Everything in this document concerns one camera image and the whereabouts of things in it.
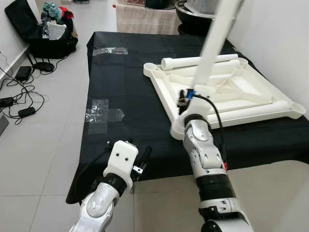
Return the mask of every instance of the floor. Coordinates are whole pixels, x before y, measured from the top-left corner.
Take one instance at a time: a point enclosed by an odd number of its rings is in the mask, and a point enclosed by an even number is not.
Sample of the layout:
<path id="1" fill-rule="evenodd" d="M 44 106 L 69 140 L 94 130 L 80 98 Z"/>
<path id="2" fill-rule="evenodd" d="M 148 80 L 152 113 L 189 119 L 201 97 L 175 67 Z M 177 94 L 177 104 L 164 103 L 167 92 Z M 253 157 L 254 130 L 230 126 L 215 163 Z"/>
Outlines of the floor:
<path id="1" fill-rule="evenodd" d="M 56 72 L 35 78 L 36 90 L 48 100 L 42 110 L 18 126 L 10 120 L 0 137 L 0 231 L 67 232 L 78 218 L 79 205 L 68 205 L 65 198 L 82 138 L 88 89 L 86 43 L 94 31 L 116 31 L 113 2 L 67 6 L 74 12 L 79 33 L 76 52 Z M 18 87 L 6 87 L 0 97 L 19 92 Z M 230 171 L 256 232 L 307 231 L 308 176 L 308 166 L 296 161 Z M 277 192 L 285 195 L 277 198 Z M 198 204 L 192 176 L 140 182 L 134 194 L 122 196 L 107 232 L 200 231 Z"/>

